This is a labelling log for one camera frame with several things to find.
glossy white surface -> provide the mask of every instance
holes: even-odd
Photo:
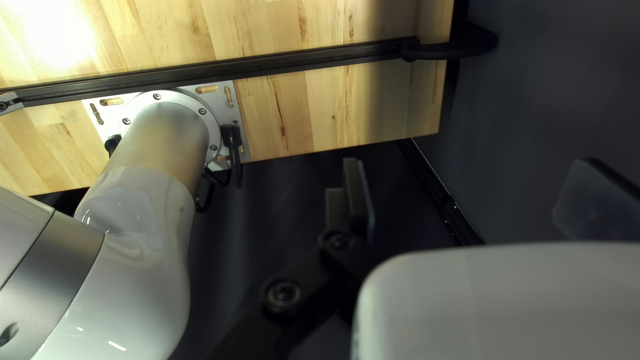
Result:
[[[103,174],[76,218],[106,232],[67,314],[33,360],[165,360],[189,316],[186,264],[194,204],[163,172]]]
[[[0,187],[0,288],[40,236],[53,211]]]
[[[404,254],[360,290],[352,359],[640,359],[640,243]]]

black bracket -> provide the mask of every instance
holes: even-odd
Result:
[[[461,36],[449,42],[420,45],[418,40],[404,43],[401,57],[404,61],[457,60],[478,56],[498,45],[498,36],[470,21],[461,24]]]
[[[373,212],[362,162],[345,158],[343,169],[343,188],[326,192],[327,230],[317,248],[263,284],[259,302],[207,360],[283,360],[331,315],[351,326],[360,285],[384,257],[366,241]]]

dark floor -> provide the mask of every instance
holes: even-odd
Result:
[[[470,0],[499,48],[461,61],[451,117],[417,139],[487,243],[563,235],[574,159],[640,183],[640,2]]]
[[[382,253],[455,246],[394,142],[246,164],[243,188],[217,188],[212,208],[196,215],[191,318],[172,360],[201,359],[263,281],[316,246],[324,189],[341,186],[343,157],[364,162]],[[332,318],[290,358],[347,359],[348,349],[349,327]]]

wooden tabletop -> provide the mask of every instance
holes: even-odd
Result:
[[[446,41],[453,0],[0,0],[0,88],[418,36]],[[445,61],[236,81],[252,161],[436,133]],[[90,186],[108,157],[81,102],[0,116],[0,186]]]

slotted hole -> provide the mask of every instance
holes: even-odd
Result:
[[[208,94],[210,92],[216,92],[216,91],[218,91],[218,87],[216,85],[201,86],[199,88],[196,88],[196,94]]]
[[[100,100],[100,105],[102,106],[120,105],[120,104],[124,104],[124,99],[121,97],[111,97],[109,99]]]

